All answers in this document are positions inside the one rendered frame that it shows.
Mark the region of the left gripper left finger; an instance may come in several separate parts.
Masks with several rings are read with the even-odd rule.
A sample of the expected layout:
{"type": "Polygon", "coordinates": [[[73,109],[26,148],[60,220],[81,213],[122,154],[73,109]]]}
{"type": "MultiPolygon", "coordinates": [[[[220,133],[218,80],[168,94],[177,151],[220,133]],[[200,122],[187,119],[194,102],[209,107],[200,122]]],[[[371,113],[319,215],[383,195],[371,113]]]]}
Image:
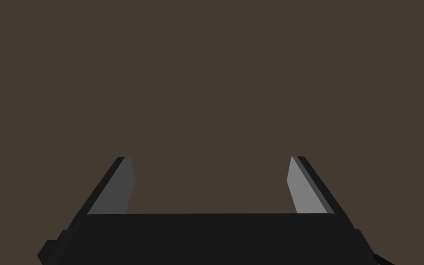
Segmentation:
{"type": "Polygon", "coordinates": [[[83,204],[80,213],[125,214],[135,182],[131,158],[116,158],[83,204]]]}

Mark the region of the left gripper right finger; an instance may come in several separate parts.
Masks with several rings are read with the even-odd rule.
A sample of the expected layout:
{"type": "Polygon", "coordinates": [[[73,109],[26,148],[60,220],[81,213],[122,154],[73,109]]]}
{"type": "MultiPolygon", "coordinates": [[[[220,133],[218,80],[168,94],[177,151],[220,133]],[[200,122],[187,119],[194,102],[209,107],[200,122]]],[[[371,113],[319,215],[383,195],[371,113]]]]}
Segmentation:
{"type": "Polygon", "coordinates": [[[297,213],[343,213],[335,197],[304,156],[291,157],[286,182],[297,213]]]}

